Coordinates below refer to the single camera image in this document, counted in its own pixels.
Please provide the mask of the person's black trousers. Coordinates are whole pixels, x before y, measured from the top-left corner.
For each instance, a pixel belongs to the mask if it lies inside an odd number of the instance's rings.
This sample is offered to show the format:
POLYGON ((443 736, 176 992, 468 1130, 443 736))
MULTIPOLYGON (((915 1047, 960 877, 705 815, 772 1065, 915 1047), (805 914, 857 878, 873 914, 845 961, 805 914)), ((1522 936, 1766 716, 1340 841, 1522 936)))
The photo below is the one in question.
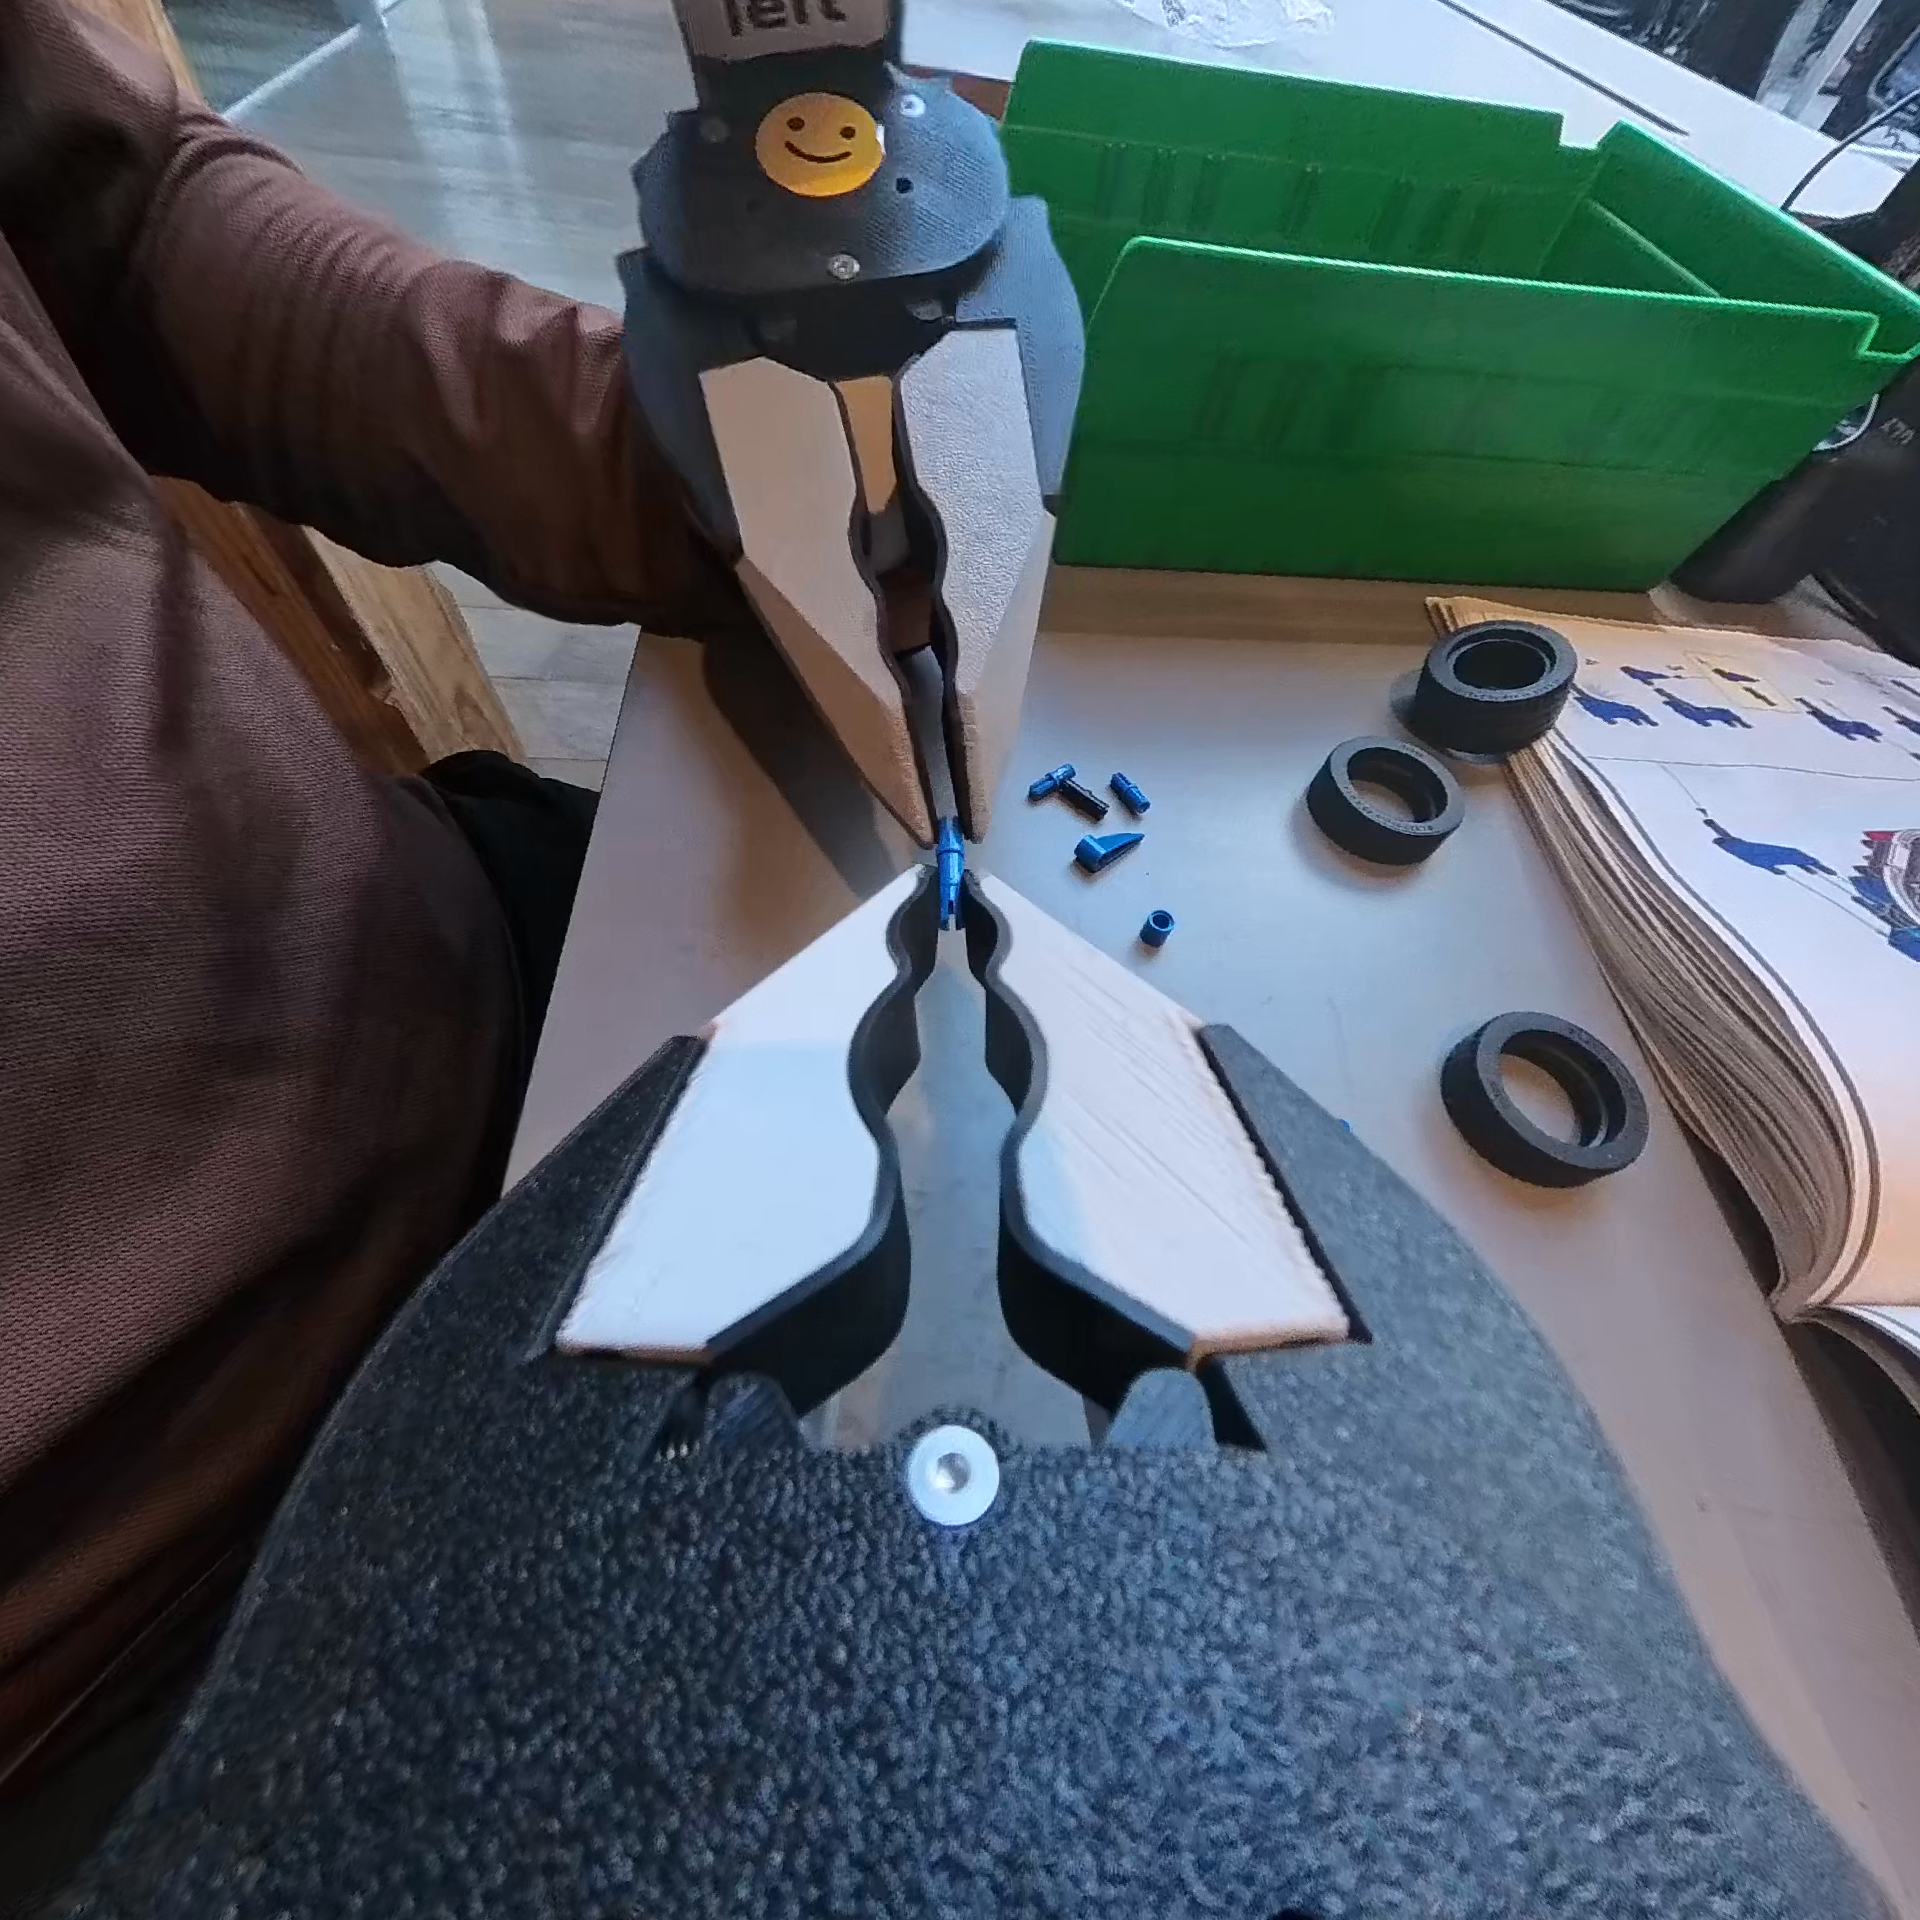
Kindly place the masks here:
POLYGON ((504 1155, 522 1119, 522 1097, 533 1080, 539 1029, 553 1009, 598 794, 573 780, 553 780, 504 753, 457 753, 421 771, 457 833, 468 841, 517 976, 517 1018, 510 1018, 510 1067, 488 1138, 488 1177, 504 1194, 504 1155))

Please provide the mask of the black toy tyre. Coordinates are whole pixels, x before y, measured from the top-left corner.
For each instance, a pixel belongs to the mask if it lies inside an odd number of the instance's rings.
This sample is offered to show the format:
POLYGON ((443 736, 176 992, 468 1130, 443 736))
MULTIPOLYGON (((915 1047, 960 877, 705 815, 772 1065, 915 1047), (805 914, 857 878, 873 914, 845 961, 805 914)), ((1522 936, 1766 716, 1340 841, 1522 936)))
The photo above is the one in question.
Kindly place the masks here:
POLYGON ((1632 1067, 1582 1022, 1507 1009, 1465 1031, 1439 1067, 1459 1136, 1507 1178, 1594 1187, 1643 1155, 1650 1104, 1632 1067), (1576 1138, 1546 1136, 1504 1084, 1504 1065, 1546 1067, 1576 1104, 1576 1138))
POLYGON ((1407 693, 1414 739, 1470 760, 1507 760, 1537 744, 1567 693, 1582 653, 1528 618, 1470 622, 1433 639, 1407 693))
POLYGON ((1340 739, 1304 794, 1317 830, 1388 870, 1427 863, 1465 830, 1465 786, 1401 739, 1340 739))

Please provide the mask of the green storage bin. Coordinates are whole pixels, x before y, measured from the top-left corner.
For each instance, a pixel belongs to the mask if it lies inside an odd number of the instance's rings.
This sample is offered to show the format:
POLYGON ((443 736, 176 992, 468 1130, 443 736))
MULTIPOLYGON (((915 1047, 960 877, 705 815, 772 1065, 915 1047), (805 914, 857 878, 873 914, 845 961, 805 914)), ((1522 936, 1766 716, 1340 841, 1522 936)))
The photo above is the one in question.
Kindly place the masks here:
POLYGON ((1920 341, 1632 126, 1028 43, 1001 144, 1089 318, 1089 568, 1641 591, 1920 341))

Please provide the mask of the open instruction booklet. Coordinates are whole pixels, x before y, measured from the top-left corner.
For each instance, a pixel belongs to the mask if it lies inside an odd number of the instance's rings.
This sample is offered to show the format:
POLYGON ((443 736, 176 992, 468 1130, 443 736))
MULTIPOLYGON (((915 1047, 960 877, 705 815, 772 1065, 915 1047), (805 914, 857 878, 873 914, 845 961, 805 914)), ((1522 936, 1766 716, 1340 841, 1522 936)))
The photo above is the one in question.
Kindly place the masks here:
POLYGON ((1920 1406, 1920 667, 1832 636, 1537 622, 1576 693, 1507 786, 1675 1117, 1755 1202, 1775 1314, 1920 1406))

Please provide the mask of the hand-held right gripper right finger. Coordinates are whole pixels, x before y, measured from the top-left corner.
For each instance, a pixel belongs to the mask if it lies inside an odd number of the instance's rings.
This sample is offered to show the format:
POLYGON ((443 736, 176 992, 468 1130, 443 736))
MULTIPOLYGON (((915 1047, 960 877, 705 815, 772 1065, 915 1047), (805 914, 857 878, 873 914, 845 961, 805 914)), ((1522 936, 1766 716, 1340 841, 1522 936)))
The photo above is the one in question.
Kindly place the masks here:
POLYGON ((1119 1410, 1135 1381, 1342 1347, 1355 1314, 1310 1251, 1204 1022, 1001 877, 964 878, 1001 1151, 1001 1311, 1019 1355, 1119 1410))

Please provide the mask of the black case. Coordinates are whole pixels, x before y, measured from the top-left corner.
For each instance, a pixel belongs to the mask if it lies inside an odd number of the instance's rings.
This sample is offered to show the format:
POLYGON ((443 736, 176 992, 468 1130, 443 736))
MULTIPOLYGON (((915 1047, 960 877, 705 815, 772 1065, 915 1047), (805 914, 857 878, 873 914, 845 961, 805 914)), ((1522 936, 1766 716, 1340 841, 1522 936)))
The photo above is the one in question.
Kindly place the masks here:
POLYGON ((1891 659, 1920 661, 1920 370, 1839 417, 1675 568, 1675 588, 1716 606, 1766 606, 1803 579, 1891 659))

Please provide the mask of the wooden bench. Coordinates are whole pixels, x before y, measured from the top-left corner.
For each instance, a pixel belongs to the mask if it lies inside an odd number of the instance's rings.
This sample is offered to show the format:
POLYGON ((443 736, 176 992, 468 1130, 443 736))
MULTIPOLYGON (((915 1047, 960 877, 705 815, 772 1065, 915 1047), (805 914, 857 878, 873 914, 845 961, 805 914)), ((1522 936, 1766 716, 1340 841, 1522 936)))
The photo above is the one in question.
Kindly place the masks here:
POLYGON ((192 479, 162 473, 159 500, 363 763, 421 775, 457 753, 522 760, 468 622, 431 568, 371 564, 192 479))

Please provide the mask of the grey desk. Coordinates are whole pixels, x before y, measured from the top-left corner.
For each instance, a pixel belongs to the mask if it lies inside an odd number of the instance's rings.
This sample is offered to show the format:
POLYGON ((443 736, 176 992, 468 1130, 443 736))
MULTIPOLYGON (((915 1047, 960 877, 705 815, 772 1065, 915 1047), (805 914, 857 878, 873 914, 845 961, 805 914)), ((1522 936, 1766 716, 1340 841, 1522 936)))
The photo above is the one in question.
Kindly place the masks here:
MULTIPOLYGON (((1427 588, 1059 568, 977 863, 1237 1029, 1474 1239, 1598 1410, 1744 1711, 1912 1913, 1912 1558, 1845 1347, 1775 1320, 1760 1233, 1658 1084, 1650 1151, 1582 1194, 1459 1138, 1439 1056, 1497 1009, 1567 1018, 1650 1074, 1504 775, 1465 771, 1470 822, 1401 877, 1304 815, 1310 771, 1388 736, 1423 659, 1427 588), (1028 804, 1059 763, 1106 822, 1028 804), (1117 771, 1153 794, 1138 822, 1117 771), (1078 877, 1078 833, 1145 844, 1078 877)), ((510 1178, 911 851, 760 636, 638 636, 510 1178)))

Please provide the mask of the person's left forearm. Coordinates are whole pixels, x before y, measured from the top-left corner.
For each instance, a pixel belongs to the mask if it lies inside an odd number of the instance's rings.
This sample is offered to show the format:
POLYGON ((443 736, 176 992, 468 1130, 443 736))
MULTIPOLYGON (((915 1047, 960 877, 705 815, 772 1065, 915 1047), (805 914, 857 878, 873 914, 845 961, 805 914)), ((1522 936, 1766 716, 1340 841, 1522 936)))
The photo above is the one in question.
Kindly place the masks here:
POLYGON ((610 312, 418 244, 71 6, 6 6, 6 250, 135 469, 557 622, 745 627, 610 312))

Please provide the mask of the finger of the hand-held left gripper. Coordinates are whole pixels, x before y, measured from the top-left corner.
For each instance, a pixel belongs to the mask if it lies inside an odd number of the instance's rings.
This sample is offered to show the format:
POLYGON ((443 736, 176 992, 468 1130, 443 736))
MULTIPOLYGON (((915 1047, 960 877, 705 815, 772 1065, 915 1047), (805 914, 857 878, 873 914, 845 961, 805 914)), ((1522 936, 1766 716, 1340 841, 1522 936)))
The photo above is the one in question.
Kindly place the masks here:
POLYGON ((705 420, 733 504, 733 575, 873 804, 934 844, 934 804, 866 558, 845 400, 805 370, 705 370, 705 420))
POLYGON ((1043 490, 1014 323, 964 323, 890 382, 903 492, 934 533, 947 775, 968 841, 991 833, 1043 606, 1043 490))

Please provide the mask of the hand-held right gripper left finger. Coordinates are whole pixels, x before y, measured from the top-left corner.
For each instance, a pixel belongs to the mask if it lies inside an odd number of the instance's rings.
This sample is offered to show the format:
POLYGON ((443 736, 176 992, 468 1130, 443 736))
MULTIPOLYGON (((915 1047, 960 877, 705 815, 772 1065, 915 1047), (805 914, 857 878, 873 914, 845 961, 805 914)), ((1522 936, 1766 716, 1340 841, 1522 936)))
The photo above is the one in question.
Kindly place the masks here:
POLYGON ((765 1376, 796 1415, 889 1355, 911 1301, 889 1117, 921 1065, 934 951, 941 877, 915 863, 705 1022, 557 1320, 564 1355, 765 1376))

